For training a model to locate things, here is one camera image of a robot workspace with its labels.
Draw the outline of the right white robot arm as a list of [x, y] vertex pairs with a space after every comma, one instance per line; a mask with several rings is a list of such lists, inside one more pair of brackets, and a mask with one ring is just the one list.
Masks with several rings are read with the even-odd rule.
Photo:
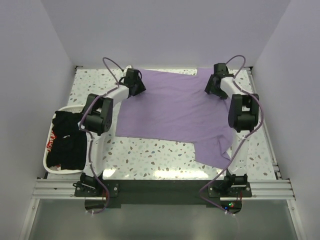
[[210, 197], [251, 197], [248, 182], [247, 157], [250, 136], [259, 123], [259, 95], [242, 89], [236, 77], [229, 72], [226, 63], [213, 65], [205, 92], [222, 100], [230, 99], [228, 125], [233, 130], [230, 163], [222, 180], [215, 180], [208, 186]]

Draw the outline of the purple t-shirt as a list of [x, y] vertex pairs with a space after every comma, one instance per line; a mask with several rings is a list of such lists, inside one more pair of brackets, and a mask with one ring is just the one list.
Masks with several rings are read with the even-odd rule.
[[198, 68], [196, 75], [147, 69], [141, 73], [146, 90], [121, 102], [115, 134], [192, 143], [197, 162], [224, 169], [233, 141], [230, 102], [205, 92], [213, 69]]

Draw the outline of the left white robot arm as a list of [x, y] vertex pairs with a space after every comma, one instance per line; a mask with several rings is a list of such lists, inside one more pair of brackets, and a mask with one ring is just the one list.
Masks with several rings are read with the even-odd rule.
[[75, 183], [76, 197], [108, 197], [107, 186], [102, 182], [104, 172], [104, 143], [112, 126], [113, 108], [116, 104], [146, 90], [142, 73], [135, 68], [128, 68], [106, 93], [89, 94], [83, 107], [83, 115], [78, 123], [79, 130], [85, 132], [86, 159], [80, 176]]

